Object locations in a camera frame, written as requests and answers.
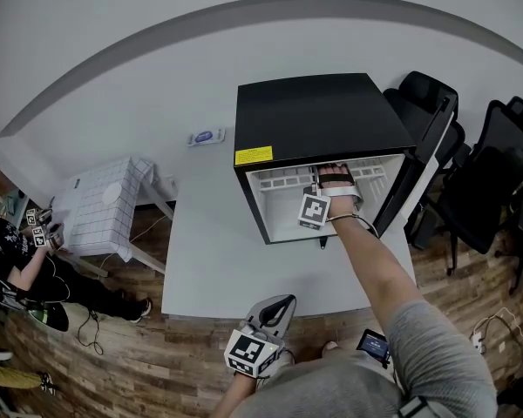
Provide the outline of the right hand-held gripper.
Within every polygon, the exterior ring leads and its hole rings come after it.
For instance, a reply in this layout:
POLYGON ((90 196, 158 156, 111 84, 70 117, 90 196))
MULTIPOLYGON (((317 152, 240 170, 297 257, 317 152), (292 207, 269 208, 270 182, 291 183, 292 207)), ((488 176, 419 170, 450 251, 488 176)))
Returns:
POLYGON ((298 224, 313 230, 322 230, 328 220, 332 198, 350 197, 357 209, 363 198, 355 186, 349 170, 340 166, 339 173, 323 172, 324 166, 315 169, 315 185, 303 189, 303 198, 298 214, 298 224))

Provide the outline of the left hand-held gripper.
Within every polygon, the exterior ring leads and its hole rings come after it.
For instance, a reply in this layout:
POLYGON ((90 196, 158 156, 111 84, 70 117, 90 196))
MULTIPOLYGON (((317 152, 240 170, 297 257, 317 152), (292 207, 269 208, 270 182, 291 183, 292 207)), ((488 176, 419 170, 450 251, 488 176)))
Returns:
POLYGON ((228 341, 224 359, 228 368, 260 378, 284 350, 284 337, 295 315, 295 296, 282 294, 252 306, 228 341))

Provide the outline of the white wire fridge shelf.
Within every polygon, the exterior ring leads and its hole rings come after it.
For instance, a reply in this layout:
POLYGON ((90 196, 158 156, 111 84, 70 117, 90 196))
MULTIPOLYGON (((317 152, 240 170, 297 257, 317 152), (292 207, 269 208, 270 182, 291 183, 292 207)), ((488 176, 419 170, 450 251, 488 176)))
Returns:
MULTIPOLYGON (((404 158, 401 155, 358 158, 345 161, 350 174, 362 187, 369 185, 378 191, 385 190, 397 176, 404 158)), ((297 165, 264 171, 250 172, 248 181, 262 192, 304 187, 316 181, 315 165, 297 165)))

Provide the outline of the person's left forearm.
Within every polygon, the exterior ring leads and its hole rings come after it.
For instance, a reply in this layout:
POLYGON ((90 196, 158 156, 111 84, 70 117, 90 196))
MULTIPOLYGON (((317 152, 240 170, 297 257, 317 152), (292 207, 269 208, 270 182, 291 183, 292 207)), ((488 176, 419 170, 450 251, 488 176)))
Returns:
POLYGON ((241 373, 236 374, 211 414, 211 418, 229 418, 238 406, 255 392, 256 386, 257 379, 241 373))

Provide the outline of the person's right forearm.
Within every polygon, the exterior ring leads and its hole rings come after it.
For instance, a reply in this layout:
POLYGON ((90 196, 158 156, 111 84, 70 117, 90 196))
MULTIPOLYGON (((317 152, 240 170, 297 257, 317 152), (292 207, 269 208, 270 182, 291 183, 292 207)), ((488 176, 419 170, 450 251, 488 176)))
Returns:
MULTIPOLYGON (((350 197, 331 200, 329 216, 354 213, 350 197)), ((331 222, 342 241, 380 327, 385 330, 396 311, 406 303, 423 297, 409 274, 380 239, 368 232, 358 219, 331 222)))

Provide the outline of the black mini fridge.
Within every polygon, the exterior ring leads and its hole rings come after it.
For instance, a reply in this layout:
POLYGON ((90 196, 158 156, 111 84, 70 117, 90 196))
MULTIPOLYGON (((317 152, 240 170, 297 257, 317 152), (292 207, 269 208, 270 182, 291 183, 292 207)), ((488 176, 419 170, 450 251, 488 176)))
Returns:
MULTIPOLYGON (((234 172, 266 244, 331 236, 298 224, 304 187, 262 192, 250 172, 297 165, 345 164, 358 158, 401 155, 415 142, 384 94, 365 73, 283 78, 239 86, 234 127, 234 172)), ((354 208, 371 223, 391 185, 378 191, 355 186, 363 203, 354 208)))

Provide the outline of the black phone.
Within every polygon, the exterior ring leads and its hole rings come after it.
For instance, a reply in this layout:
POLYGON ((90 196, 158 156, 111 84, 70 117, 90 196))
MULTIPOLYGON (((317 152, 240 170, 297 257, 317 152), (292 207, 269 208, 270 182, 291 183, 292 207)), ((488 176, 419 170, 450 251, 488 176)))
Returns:
POLYGON ((390 349, 385 337, 370 329, 365 329, 358 342, 357 350, 364 351, 370 357, 378 361, 383 368, 390 364, 390 349))

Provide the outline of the small white table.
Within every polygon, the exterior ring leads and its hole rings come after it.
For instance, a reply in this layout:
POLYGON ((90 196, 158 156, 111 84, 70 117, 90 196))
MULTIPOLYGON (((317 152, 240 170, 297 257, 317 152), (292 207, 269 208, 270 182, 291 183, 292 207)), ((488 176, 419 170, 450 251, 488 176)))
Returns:
MULTIPOLYGON (((160 274, 165 274, 166 265, 161 263, 159 260, 155 259, 152 255, 144 252, 143 250, 136 247, 133 242, 143 236, 145 233, 149 232, 154 226, 156 226, 161 220, 168 219, 173 221, 174 211, 173 209, 166 204, 166 201, 161 197, 160 193, 153 187, 153 184, 149 182, 148 179, 143 179, 141 186, 145 191, 147 197, 163 212, 164 216, 156 220, 151 226, 149 226, 144 232, 138 234, 133 239, 129 240, 129 249, 132 252, 132 257, 140 262, 141 264, 153 269, 155 272, 160 274)), ((104 264, 113 256, 113 253, 108 254, 99 266, 95 266, 92 263, 83 260, 79 257, 71 258, 71 262, 76 265, 84 268, 90 273, 94 273, 99 278, 108 278, 109 273, 103 268, 104 264)))

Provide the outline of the white wet wipes packet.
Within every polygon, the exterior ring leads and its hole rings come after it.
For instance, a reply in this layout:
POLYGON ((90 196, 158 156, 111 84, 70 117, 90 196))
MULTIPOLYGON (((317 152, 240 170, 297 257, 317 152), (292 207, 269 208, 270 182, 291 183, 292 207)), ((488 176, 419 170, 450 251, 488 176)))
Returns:
POLYGON ((199 145, 214 145, 220 144, 225 140, 226 129, 216 128, 199 131, 190 134, 187 138, 187 146, 195 147, 199 145))

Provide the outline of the black mesh office chair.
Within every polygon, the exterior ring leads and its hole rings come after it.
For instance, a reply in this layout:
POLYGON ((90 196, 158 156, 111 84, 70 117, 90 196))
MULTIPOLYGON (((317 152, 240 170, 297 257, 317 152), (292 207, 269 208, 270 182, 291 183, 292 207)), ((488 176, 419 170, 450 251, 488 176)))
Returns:
POLYGON ((461 160, 452 161, 451 173, 432 211, 450 234, 452 264, 457 268, 458 241, 485 254, 499 230, 502 207, 523 181, 523 98, 489 103, 479 141, 461 160))

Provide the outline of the person's grey shirt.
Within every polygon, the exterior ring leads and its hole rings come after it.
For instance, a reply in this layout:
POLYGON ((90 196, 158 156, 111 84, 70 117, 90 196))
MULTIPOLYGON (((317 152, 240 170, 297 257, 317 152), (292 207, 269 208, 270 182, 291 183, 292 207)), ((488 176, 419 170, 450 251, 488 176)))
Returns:
POLYGON ((231 418, 395 418, 422 398, 440 418, 495 418, 496 389, 484 358, 428 302, 401 306, 385 328, 391 377, 362 351, 335 348, 280 369, 231 418))

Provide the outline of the white checked tablecloth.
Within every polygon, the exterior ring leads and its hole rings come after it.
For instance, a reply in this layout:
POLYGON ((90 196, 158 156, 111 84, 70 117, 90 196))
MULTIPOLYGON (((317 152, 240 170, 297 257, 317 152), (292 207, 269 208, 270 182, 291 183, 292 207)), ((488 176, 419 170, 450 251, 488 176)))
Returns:
POLYGON ((130 232, 143 179, 153 180, 153 163, 133 157, 68 179, 51 204, 52 221, 64 224, 64 248, 78 257, 113 253, 129 261, 130 232), (122 185, 121 196, 105 206, 102 194, 114 182, 122 185))

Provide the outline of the white round plate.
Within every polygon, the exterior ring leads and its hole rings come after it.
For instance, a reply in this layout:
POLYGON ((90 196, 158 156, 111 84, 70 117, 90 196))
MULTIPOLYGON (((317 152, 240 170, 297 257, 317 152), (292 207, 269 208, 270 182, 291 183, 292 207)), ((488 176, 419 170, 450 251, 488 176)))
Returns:
POLYGON ((102 203, 105 206, 110 206, 117 202, 122 193, 122 185, 119 182, 114 182, 106 187, 102 194, 102 203))

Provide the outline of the pale green table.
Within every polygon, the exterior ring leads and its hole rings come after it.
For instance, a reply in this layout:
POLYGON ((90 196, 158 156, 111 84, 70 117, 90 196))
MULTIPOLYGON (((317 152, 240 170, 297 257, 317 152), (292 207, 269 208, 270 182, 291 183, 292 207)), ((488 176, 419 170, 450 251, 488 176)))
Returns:
POLYGON ((0 202, 0 218, 6 219, 19 228, 22 224, 29 197, 20 189, 15 189, 2 196, 0 202))

